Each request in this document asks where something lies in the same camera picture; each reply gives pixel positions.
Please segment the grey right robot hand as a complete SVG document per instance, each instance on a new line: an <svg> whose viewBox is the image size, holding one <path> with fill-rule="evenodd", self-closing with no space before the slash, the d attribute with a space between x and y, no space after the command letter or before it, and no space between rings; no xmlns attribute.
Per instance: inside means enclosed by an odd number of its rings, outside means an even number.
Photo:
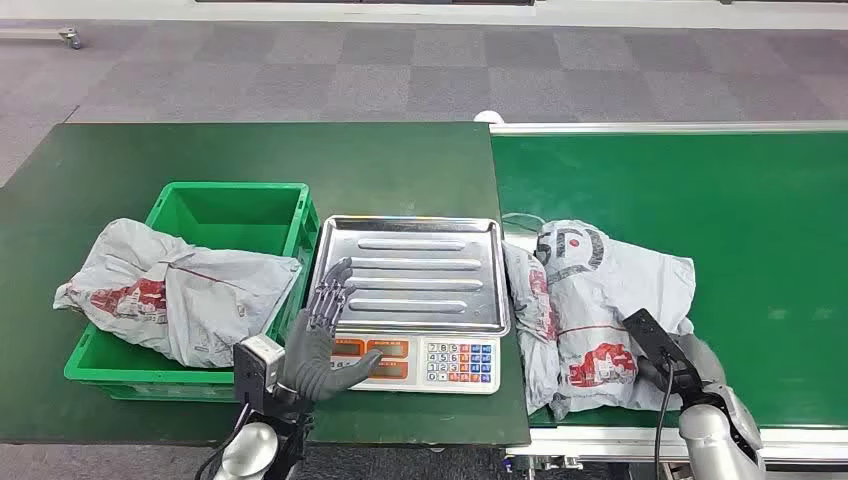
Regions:
<svg viewBox="0 0 848 480"><path fill-rule="evenodd" d="M694 334L673 335L672 340L679 347L684 359L677 364L682 366L693 382L699 386L725 384L726 374L715 352L703 340Z"/></svg>

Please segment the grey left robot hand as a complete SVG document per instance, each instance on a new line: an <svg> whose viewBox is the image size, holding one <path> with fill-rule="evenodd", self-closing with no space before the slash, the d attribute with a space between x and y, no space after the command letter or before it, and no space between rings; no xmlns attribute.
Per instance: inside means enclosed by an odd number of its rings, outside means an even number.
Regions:
<svg viewBox="0 0 848 480"><path fill-rule="evenodd" d="M343 257L318 281L290 328L280 384L303 399L327 400L359 384L383 357L380 350L371 349L354 364L331 366L338 319L355 291L346 284L351 276L352 259Z"/></svg>

